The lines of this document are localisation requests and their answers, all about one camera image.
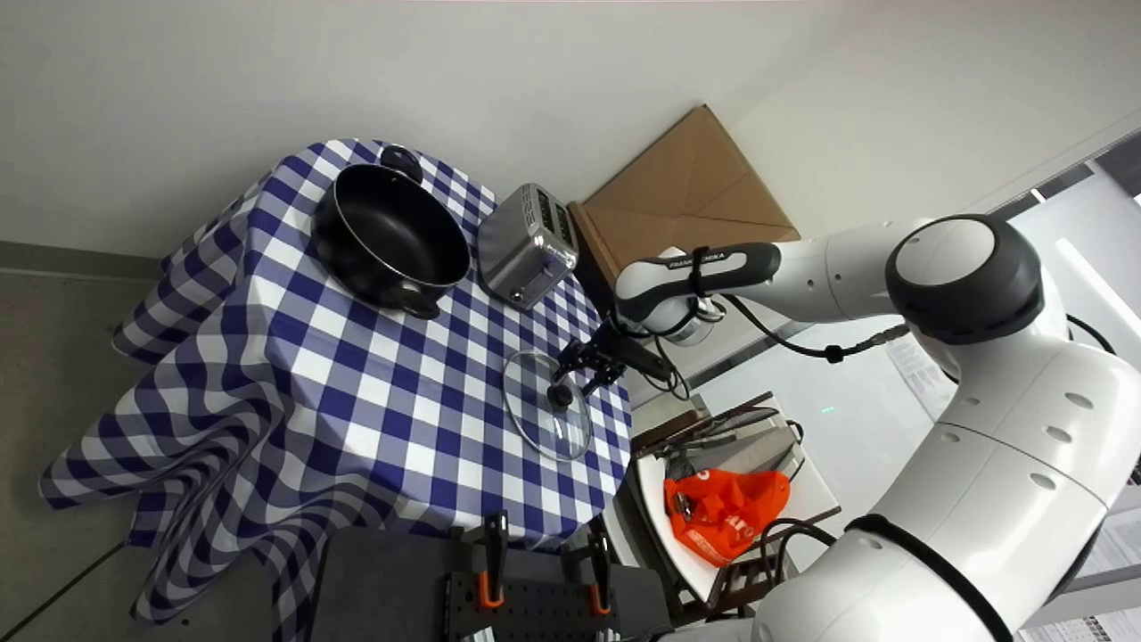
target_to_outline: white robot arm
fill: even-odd
[[[706,293],[798,321],[898,312],[958,394],[874,507],[760,602],[775,642],[1011,638],[1056,593],[1141,455],[1141,375],[1065,343],[1022,235],[991,219],[883,224],[638,261],[619,314],[669,338]]]

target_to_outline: blue and white checkered tablecloth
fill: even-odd
[[[626,394],[589,403],[593,446],[538,458],[504,414],[504,356],[555,354],[598,325],[569,279],[532,314],[470,274],[432,321],[378,314],[311,251],[315,207],[380,144],[332,138],[284,159],[164,261],[115,348],[152,371],[42,480],[54,507],[138,493],[129,544],[159,546],[135,602],[166,621],[254,549],[274,575],[278,638],[298,638],[332,528],[475,528],[505,515],[532,546],[593,520],[626,470]],[[493,194],[420,159],[425,191],[466,241]]]

